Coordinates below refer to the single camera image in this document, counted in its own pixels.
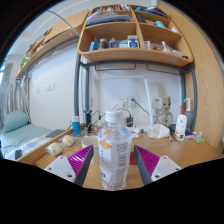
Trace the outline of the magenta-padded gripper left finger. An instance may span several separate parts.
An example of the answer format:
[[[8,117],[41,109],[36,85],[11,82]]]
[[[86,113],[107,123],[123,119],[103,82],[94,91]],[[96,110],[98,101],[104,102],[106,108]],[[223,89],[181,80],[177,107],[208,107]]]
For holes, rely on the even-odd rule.
[[[93,155],[93,146],[90,145],[68,157],[59,156],[45,168],[45,171],[82,186]]]

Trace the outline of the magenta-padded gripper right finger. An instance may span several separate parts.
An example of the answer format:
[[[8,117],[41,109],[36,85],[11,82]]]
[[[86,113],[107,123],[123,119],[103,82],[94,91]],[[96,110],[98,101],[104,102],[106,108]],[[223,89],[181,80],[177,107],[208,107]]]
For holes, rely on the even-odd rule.
[[[159,157],[137,145],[134,146],[134,157],[144,185],[181,170],[181,167],[168,156]]]

